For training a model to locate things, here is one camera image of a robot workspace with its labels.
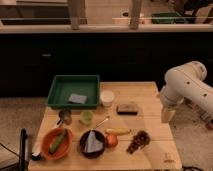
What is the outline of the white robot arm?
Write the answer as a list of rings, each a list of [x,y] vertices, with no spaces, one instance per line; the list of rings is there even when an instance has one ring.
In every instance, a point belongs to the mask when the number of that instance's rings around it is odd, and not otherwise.
[[[161,121],[168,123],[174,116],[173,107],[184,98],[191,100],[213,117],[213,87],[204,83],[207,69],[199,61],[191,61],[169,69],[159,98],[162,103]]]

